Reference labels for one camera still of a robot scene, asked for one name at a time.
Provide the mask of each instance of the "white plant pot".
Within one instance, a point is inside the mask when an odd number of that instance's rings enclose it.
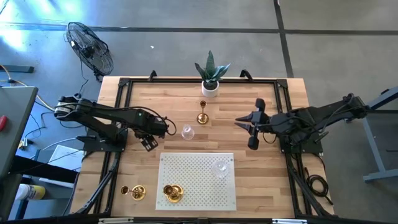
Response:
[[[207,90],[205,88],[205,82],[204,81],[201,82],[201,92],[203,93],[203,95],[205,97],[212,98],[212,97],[217,96],[218,95],[218,87],[220,87],[220,84],[217,81],[217,87],[214,90]]]

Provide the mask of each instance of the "red object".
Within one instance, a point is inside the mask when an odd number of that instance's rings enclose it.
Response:
[[[6,115],[3,115],[0,117],[0,131],[2,131],[4,127],[6,127],[6,124],[7,124],[7,117]]]

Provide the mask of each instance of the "wooden table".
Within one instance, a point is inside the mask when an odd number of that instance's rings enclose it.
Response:
[[[104,78],[98,103],[114,106],[119,78]],[[308,106],[303,79],[287,80],[293,108]],[[126,92],[124,91],[121,102],[124,102]],[[143,148],[132,132],[129,133],[126,150],[122,153],[119,166],[112,216],[294,217],[285,157],[280,153],[278,140],[273,144],[267,144],[259,138],[259,149],[250,150],[247,147],[249,134],[234,125],[235,118],[245,116],[255,109],[256,98],[264,99],[268,115],[276,114],[274,89],[268,84],[223,83],[220,85],[218,97],[205,98],[198,83],[135,83],[130,106],[146,106],[162,116],[167,116],[177,125],[177,133],[174,136],[166,135],[165,139],[158,139],[159,146],[151,152]],[[207,101],[205,113],[210,117],[210,121],[205,125],[200,125],[196,121],[197,115],[201,112],[199,105],[201,100]],[[185,141],[181,137],[184,124],[190,124],[195,130],[195,137],[190,141]],[[266,138],[271,141],[274,136],[266,134]],[[162,152],[233,152],[237,210],[233,212],[155,210],[159,156]],[[103,157],[103,152],[96,152],[83,162],[71,212],[82,207],[97,188]],[[311,174],[325,177],[323,166],[317,157],[304,154],[303,163]],[[122,195],[119,189],[123,185],[130,188],[143,185],[147,189],[145,199],[135,201],[129,195]],[[107,195],[108,188],[104,191],[102,207],[106,203]],[[299,190],[298,199],[300,208],[304,211],[303,197]],[[317,197],[317,200],[328,212],[333,213],[333,207],[325,198]]]

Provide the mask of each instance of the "potted plant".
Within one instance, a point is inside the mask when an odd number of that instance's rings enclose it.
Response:
[[[211,51],[209,51],[205,69],[195,63],[195,66],[203,80],[201,83],[201,92],[205,97],[215,97],[218,94],[218,87],[220,85],[218,80],[225,75],[230,65],[231,64],[215,67],[214,57]]]

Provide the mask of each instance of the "white cable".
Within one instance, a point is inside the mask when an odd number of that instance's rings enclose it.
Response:
[[[51,145],[45,147],[44,149],[39,149],[39,150],[40,150],[40,151],[44,151],[44,150],[48,149],[48,148],[51,147],[51,146],[54,146],[54,145],[57,145],[57,144],[60,144],[60,143],[63,143],[63,142],[67,142],[67,141],[72,141],[72,140],[77,140],[77,138],[74,137],[74,138],[70,138],[70,139],[64,139],[64,140],[58,141],[58,142],[56,142],[56,143],[53,143],[53,144],[51,144]]]

